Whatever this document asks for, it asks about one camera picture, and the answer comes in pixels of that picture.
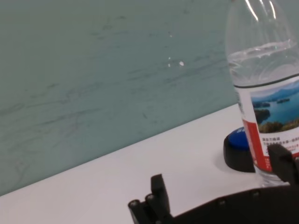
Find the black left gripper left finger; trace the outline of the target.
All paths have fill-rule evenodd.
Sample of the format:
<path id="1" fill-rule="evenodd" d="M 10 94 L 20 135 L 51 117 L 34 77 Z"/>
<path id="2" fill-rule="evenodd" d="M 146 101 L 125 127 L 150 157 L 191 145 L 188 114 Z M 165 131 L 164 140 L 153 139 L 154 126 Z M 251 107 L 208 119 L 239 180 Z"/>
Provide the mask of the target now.
<path id="1" fill-rule="evenodd" d="M 170 213 L 170 203 L 163 176 L 155 175 L 150 179 L 151 193 L 143 202 L 133 200 L 128 209 L 135 224 L 173 224 L 174 217 Z"/>

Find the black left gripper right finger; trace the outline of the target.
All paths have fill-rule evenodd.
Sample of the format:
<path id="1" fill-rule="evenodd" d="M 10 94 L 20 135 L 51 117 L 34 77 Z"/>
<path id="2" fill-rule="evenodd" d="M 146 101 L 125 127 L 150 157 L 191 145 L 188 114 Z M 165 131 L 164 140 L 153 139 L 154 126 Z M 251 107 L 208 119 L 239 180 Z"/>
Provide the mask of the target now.
<path id="1" fill-rule="evenodd" d="M 283 182 L 299 184 L 299 160 L 280 144 L 268 146 L 272 172 Z"/>

